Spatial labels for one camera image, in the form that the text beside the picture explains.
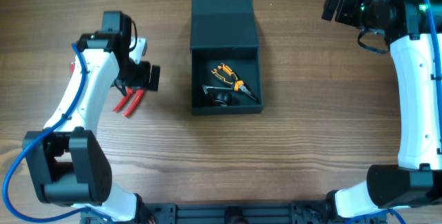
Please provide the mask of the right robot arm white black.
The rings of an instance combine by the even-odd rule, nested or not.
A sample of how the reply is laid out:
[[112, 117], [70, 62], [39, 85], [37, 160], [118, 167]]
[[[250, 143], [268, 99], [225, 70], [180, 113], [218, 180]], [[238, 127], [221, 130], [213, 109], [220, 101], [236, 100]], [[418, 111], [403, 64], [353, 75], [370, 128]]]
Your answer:
[[347, 223], [441, 203], [441, 0], [326, 0], [322, 18], [385, 39], [401, 108], [395, 165], [327, 196], [328, 220]]

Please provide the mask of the red handled pruning shears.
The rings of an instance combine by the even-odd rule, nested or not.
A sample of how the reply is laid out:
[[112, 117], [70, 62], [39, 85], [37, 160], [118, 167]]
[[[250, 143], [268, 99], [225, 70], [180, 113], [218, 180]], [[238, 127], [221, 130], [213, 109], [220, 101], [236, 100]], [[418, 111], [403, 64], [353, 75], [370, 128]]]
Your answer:
[[128, 108], [122, 114], [125, 118], [131, 117], [142, 101], [144, 94], [145, 90], [127, 88], [126, 95], [119, 101], [117, 106], [113, 109], [113, 112], [122, 111], [127, 103], [131, 102]]

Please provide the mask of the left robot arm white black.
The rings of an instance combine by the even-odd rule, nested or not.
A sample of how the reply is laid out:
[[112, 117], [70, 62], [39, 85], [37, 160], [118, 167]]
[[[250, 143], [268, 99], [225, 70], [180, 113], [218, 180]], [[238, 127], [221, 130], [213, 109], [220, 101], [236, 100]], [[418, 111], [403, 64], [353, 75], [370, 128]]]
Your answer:
[[113, 182], [97, 138], [99, 118], [111, 87], [157, 91], [160, 67], [143, 62], [146, 40], [121, 11], [103, 13], [102, 27], [73, 44], [75, 63], [66, 91], [40, 131], [23, 139], [36, 196], [41, 203], [74, 207], [110, 223], [153, 223], [138, 194]]

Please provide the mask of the black orange needle-nose pliers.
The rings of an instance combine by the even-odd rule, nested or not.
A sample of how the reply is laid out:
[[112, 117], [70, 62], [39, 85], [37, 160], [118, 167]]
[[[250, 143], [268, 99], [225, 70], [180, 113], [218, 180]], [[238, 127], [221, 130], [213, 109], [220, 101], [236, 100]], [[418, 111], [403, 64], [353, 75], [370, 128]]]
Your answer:
[[243, 93], [252, 100], [259, 102], [259, 99], [249, 90], [246, 83], [226, 64], [220, 63], [216, 68], [211, 70], [211, 74], [233, 91]]

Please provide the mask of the black tape measure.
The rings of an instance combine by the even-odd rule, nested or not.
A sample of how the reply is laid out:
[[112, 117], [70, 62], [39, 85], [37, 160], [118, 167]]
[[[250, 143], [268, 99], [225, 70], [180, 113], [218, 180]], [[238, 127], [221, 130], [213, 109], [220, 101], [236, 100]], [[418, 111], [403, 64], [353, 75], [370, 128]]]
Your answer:
[[212, 105], [214, 106], [230, 106], [233, 101], [232, 94], [226, 91], [216, 91], [211, 96]]

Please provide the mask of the chrome socket wrench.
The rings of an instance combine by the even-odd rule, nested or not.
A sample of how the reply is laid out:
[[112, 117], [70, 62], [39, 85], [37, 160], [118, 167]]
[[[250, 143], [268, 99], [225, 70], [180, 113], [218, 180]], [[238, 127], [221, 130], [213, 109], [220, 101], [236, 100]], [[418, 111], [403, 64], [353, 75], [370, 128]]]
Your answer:
[[209, 93], [210, 90], [215, 91], [232, 91], [232, 88], [229, 87], [220, 87], [220, 86], [208, 86], [208, 85], [202, 85], [202, 91], [205, 95]]

